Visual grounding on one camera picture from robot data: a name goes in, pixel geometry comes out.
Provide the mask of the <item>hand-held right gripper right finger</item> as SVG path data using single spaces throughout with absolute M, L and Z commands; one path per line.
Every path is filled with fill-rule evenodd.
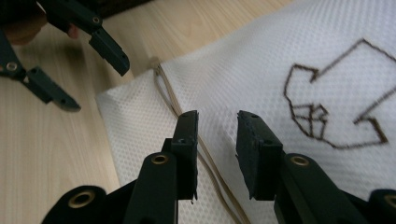
M 283 144 L 258 115 L 240 110 L 237 120 L 236 158 L 249 198 L 272 201 L 279 180 Z

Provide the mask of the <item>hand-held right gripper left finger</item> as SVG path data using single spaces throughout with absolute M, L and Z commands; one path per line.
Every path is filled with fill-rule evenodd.
M 164 151 L 177 159 L 177 198 L 192 200 L 197 198 L 197 144 L 198 112 L 182 113 L 177 118 L 177 126 L 172 138 L 165 139 Z

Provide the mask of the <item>white mesh laundry bag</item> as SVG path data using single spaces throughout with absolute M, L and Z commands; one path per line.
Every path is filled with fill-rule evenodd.
M 174 132 L 177 113 L 199 114 L 198 198 L 180 224 L 276 224 L 269 202 L 248 196 L 236 158 L 237 114 L 261 117 L 283 148 L 314 159 L 360 198 L 396 189 L 396 0 L 296 0 L 202 49 L 97 98 L 121 183 Z M 226 210 L 208 176 L 226 184 Z

